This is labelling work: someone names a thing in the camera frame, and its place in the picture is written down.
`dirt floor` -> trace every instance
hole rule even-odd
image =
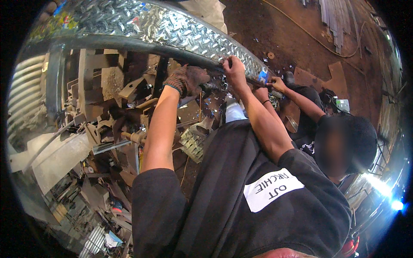
[[[268,0],[329,49],[335,49],[331,39],[326,35],[327,27],[321,21],[320,5],[311,1],[307,8],[298,0]],[[294,73],[296,67],[327,82],[332,79],[329,65],[341,62],[351,113],[369,119],[379,130],[382,112],[382,90],[394,92],[391,81],[397,66],[388,61],[393,52],[391,44],[382,30],[373,20],[374,10],[362,1],[352,1],[358,28],[366,22],[361,34],[361,54],[350,58],[339,57],[306,34],[301,28],[289,20],[281,12],[261,0],[221,0],[226,5],[224,10],[228,34],[245,46],[261,60],[273,52],[274,59],[268,59],[266,65],[279,76],[286,71]],[[350,14],[351,34],[344,35],[342,55],[351,55],[357,48],[354,20]],[[189,107],[183,111],[189,113],[187,119],[193,119],[197,107]],[[180,150],[174,152],[176,173],[181,180],[186,164],[186,155]],[[199,165],[189,159],[185,171],[182,188],[187,197],[190,196]]]

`shoe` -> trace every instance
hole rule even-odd
[[[286,84],[295,84],[294,74],[292,72],[287,71],[284,75]]]

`red object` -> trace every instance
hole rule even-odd
[[[359,241],[360,241],[360,236],[357,237],[357,240],[355,243],[354,243],[354,240],[352,239],[344,244],[343,248],[341,248],[341,253],[344,255],[344,257],[349,257],[350,255],[356,252]]]

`hand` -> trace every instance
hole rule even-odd
[[[210,79],[211,77],[201,67],[186,64],[175,69],[164,81],[164,86],[172,86],[179,91],[181,97],[198,96],[202,91],[200,85],[209,82]]]
[[[254,90],[252,93],[254,93],[254,96],[261,102],[263,103],[266,100],[269,100],[268,97],[268,89],[267,88],[257,88]]]
[[[267,86],[273,86],[276,91],[279,91],[283,94],[288,90],[288,87],[285,86],[280,77],[271,77],[271,80],[275,81],[275,83],[267,83]]]
[[[229,56],[224,63],[225,75],[227,76],[228,83],[234,88],[234,90],[239,94],[245,91],[251,91],[247,85],[247,79],[245,78],[245,65],[236,56]]]

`person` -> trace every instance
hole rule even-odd
[[[189,201],[173,167],[176,107],[210,78],[185,65],[164,82],[131,189],[135,256],[333,257],[350,229],[347,200],[253,95],[241,60],[223,67],[249,119],[216,130]]]
[[[328,117],[314,88],[295,84],[292,72],[287,72],[286,84],[273,77],[273,86],[300,108],[297,133],[290,133],[296,146],[313,157],[321,171],[337,186],[350,174],[364,172],[373,163],[377,152],[377,134],[364,117],[339,113]],[[260,88],[261,102],[268,99],[268,90]],[[267,110],[273,110],[267,104]]]

